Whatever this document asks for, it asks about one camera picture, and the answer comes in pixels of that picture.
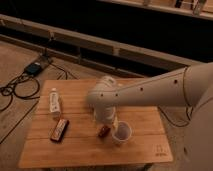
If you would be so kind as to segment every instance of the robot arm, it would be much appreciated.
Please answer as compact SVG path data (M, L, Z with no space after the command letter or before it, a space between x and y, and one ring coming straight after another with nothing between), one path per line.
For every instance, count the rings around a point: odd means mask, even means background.
M193 66L149 78L127 86L117 86L103 77L88 93L88 103L96 108L112 106L195 106L213 82L213 63Z
M96 120L111 123L114 106L193 106L193 118L185 135L181 171L213 170L213 63L192 66L118 86L103 77L89 91L87 101Z

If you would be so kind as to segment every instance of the black cable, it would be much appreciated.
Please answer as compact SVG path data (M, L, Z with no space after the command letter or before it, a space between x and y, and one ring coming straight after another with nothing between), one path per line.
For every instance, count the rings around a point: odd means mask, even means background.
M185 122L185 123L182 124L182 125L178 125L178 124L174 123L174 122L167 116L167 114L163 111L162 108L160 108L160 107L158 106L158 109L159 109L160 112L164 115L164 117L168 120L168 122L169 122L170 124L172 124L173 126L175 126L175 127L186 127L186 126L189 125L189 122Z
M59 75L58 78L57 78L57 80L59 80L61 77L62 77L62 75Z
M186 108L186 116L188 118L188 120L190 121L192 118L192 113L193 113L194 108L191 108L191 111L189 112L189 108Z
M16 127L21 123L21 121L24 120L24 118L34 109L34 107L38 104L38 101L36 101L33 106L22 116L22 118L13 126L13 128L0 140L0 144L2 144L7 137L13 132L13 130L16 129Z
M17 87L21 84L24 84L28 81L34 81L36 83L36 89L34 92L32 92L29 95L19 95L17 93ZM10 97L10 100L6 106L3 108L0 108L0 112L5 111L13 102L13 96L22 99L22 100L33 100L38 99L39 97L34 97L40 90L40 83L37 79L33 78L32 76L29 76L25 73L22 73L21 75L13 78L6 86L0 87L0 95L2 97Z
M65 70L65 69L62 68L61 66L57 66L57 65L52 64L52 63L50 63L50 65L52 65L53 67L55 67L55 68L57 68L57 69L63 71L64 74L65 74L65 76L66 76L66 80L68 79L68 74L69 74L71 77L73 77L74 79L78 79L78 78L77 78L76 76L74 76L70 71Z

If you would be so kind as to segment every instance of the white bottle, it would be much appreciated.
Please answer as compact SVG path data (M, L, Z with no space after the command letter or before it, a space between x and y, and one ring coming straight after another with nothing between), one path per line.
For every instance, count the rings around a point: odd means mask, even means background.
M50 92L50 113L54 119L60 118L61 115L61 106L60 106L60 97L56 88L52 88Z

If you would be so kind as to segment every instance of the white cup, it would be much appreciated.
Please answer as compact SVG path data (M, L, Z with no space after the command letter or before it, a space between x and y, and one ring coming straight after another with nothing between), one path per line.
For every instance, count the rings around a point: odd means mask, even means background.
M116 145L122 145L132 136L132 129L127 122L119 121L117 129L112 130L112 138Z

